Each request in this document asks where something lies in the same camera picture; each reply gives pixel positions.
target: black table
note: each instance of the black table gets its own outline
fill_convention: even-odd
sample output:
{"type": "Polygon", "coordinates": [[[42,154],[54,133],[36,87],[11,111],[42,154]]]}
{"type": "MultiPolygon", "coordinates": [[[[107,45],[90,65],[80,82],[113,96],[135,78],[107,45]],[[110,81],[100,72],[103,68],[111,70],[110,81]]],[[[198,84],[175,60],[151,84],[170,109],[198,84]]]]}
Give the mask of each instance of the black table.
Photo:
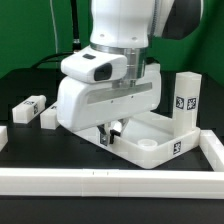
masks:
{"type": "MultiPolygon", "coordinates": [[[[12,108],[31,95],[57,100],[64,77],[53,69],[18,69],[0,80],[0,125],[9,142],[0,153],[0,167],[141,169],[65,130],[42,130],[39,116],[27,125],[12,122],[12,108]]],[[[162,73],[163,91],[155,111],[172,116],[174,73],[162,73]]],[[[224,88],[204,75],[198,126],[212,129],[224,142],[224,88]]],[[[156,169],[212,171],[195,148],[156,169]]],[[[150,198],[0,197],[0,223],[222,223],[223,200],[150,198]]]]}

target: white rectangular block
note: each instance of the white rectangular block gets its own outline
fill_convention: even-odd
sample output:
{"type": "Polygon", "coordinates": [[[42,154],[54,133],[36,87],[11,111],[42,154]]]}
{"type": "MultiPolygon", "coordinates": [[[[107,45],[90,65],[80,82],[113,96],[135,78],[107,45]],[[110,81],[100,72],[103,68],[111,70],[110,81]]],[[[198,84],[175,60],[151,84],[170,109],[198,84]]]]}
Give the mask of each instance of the white rectangular block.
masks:
{"type": "Polygon", "coordinates": [[[55,130],[60,125],[57,120],[57,102],[40,115],[40,124],[41,128],[51,130],[55,130]]]}
{"type": "Polygon", "coordinates": [[[174,136],[185,135],[196,128],[201,75],[178,73],[173,104],[174,136]]]}
{"type": "Polygon", "coordinates": [[[8,142],[7,128],[0,126],[0,151],[5,147],[8,142]]]}
{"type": "Polygon", "coordinates": [[[45,109],[45,96],[31,96],[12,109],[13,122],[28,124],[45,109]]]}
{"type": "Polygon", "coordinates": [[[224,172],[224,146],[213,131],[201,131],[200,147],[216,172],[224,172]]]}

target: small white block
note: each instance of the small white block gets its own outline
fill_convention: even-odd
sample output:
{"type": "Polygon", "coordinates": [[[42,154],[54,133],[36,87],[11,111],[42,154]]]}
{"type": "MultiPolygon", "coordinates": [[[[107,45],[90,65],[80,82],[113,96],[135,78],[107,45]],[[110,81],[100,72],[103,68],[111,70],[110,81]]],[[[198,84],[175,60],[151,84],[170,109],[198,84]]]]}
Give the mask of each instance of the small white block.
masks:
{"type": "Polygon", "coordinates": [[[0,126],[0,151],[2,151],[7,142],[8,142],[7,129],[4,126],[0,126]]]}
{"type": "Polygon", "coordinates": [[[12,109],[13,122],[28,124],[45,109],[45,96],[31,96],[12,109]]]}
{"type": "Polygon", "coordinates": [[[60,125],[57,120],[57,102],[40,115],[40,124],[41,128],[51,130],[55,130],[60,125]]]}

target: black sticker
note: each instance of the black sticker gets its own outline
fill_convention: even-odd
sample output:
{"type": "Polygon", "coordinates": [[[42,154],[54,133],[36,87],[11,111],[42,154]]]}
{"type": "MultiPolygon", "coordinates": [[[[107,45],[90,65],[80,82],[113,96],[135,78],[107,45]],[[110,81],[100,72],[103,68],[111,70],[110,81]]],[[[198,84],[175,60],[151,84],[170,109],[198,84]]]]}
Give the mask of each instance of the black sticker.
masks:
{"type": "Polygon", "coordinates": [[[177,96],[176,98],[176,107],[183,110],[184,109],[184,98],[177,96]]]}
{"type": "Polygon", "coordinates": [[[36,105],[33,107],[33,109],[34,109],[34,115],[37,114],[37,113],[38,113],[38,105],[36,104],[36,105]]]}
{"type": "Polygon", "coordinates": [[[197,107],[197,98],[191,98],[187,101],[187,110],[195,110],[197,107]]]}
{"type": "Polygon", "coordinates": [[[181,142],[177,142],[174,144],[173,154],[177,154],[181,151],[181,142]]]}
{"type": "Polygon", "coordinates": [[[34,102],[32,102],[32,101],[25,101],[24,104],[26,104],[26,105],[33,105],[34,102]]]}

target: white plastic block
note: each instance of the white plastic block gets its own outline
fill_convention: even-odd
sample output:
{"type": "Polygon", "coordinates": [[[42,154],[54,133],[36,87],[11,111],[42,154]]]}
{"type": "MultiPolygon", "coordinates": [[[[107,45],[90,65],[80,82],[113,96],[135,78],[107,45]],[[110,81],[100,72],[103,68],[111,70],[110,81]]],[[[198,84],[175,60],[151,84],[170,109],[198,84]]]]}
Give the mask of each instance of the white plastic block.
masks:
{"type": "Polygon", "coordinates": [[[0,169],[0,195],[224,199],[222,172],[0,169]]]}
{"type": "Polygon", "coordinates": [[[55,130],[60,125],[57,120],[57,102],[40,115],[40,124],[41,128],[51,130],[55,130]]]}
{"type": "Polygon", "coordinates": [[[200,147],[216,172],[224,172],[224,146],[213,131],[201,131],[200,147]]]}
{"type": "Polygon", "coordinates": [[[45,96],[31,96],[12,109],[13,122],[28,124],[45,109],[45,96]]]}
{"type": "Polygon", "coordinates": [[[0,151],[5,147],[8,142],[7,128],[0,126],[0,151]]]}
{"type": "Polygon", "coordinates": [[[82,196],[118,197],[118,170],[84,170],[82,196]]]}
{"type": "Polygon", "coordinates": [[[201,75],[178,73],[173,104],[174,136],[185,135],[196,128],[201,75]]]}

